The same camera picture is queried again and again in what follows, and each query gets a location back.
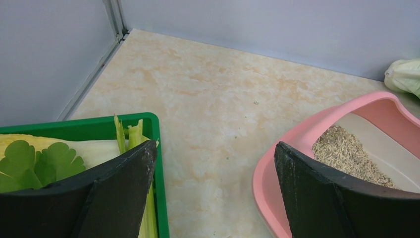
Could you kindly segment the green cabbage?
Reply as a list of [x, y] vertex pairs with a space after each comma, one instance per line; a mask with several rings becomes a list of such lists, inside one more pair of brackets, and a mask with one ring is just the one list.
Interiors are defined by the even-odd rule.
[[420, 97], [420, 59], [400, 59], [393, 62], [384, 73], [385, 86], [399, 93]]

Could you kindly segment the pink litter box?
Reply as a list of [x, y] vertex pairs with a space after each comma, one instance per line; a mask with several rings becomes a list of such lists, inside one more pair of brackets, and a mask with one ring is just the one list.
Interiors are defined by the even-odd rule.
[[398, 190], [420, 194], [420, 120], [394, 94], [368, 93], [302, 121], [257, 163], [252, 180], [254, 201], [274, 237], [293, 238], [274, 163], [277, 144], [284, 142], [314, 159], [313, 144], [334, 124], [358, 137]]

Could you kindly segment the green leafy vegetable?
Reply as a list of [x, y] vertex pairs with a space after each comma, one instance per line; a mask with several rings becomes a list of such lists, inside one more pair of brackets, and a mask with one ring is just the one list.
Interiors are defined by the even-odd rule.
[[0, 160], [0, 191], [40, 189], [85, 170], [83, 159], [63, 142], [37, 151], [27, 141], [16, 140]]

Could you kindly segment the cat litter sand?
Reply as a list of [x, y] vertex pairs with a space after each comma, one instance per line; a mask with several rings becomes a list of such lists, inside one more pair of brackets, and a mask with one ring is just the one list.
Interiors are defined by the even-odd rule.
[[315, 160], [358, 179], [388, 188], [398, 187], [369, 158], [363, 144], [345, 128], [333, 125], [313, 144]]

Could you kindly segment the celery stalks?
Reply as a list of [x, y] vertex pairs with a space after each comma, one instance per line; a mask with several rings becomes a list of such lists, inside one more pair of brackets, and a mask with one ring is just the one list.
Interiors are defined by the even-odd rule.
[[[125, 153], [129, 149], [149, 140], [149, 138], [143, 135], [143, 120], [140, 119], [136, 126], [123, 127], [122, 121], [117, 115], [114, 115], [114, 125], [116, 128], [116, 140], [121, 154]], [[143, 213], [143, 218], [139, 231], [139, 238], [157, 238], [157, 219], [155, 212], [155, 199], [154, 199], [154, 188], [153, 183], [149, 189], [149, 193], [146, 199], [146, 205]]]

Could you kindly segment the green vegetable tray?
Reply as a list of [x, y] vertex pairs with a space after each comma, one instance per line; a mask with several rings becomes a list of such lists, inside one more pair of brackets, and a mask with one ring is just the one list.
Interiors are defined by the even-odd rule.
[[[0, 159], [4, 157], [5, 148], [13, 141], [24, 140], [33, 145], [37, 151], [48, 148], [56, 142], [116, 140], [114, 116], [78, 119], [41, 124], [2, 127], [0, 130]], [[143, 135], [154, 140], [157, 147], [157, 161], [152, 179], [155, 199], [158, 238], [169, 237], [166, 209], [166, 198], [161, 158], [161, 141], [159, 121], [153, 113], [120, 115], [123, 127], [136, 126], [143, 120]]]

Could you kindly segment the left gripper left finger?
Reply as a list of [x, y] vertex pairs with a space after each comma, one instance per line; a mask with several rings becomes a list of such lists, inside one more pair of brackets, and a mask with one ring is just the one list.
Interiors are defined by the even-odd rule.
[[136, 238], [158, 150], [148, 140], [40, 189], [0, 195], [3, 238]]

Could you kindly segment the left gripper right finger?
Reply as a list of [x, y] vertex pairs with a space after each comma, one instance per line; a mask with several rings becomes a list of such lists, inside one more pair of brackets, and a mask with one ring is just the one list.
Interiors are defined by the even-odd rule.
[[419, 194], [350, 176], [284, 142], [274, 163], [292, 237], [419, 237]]

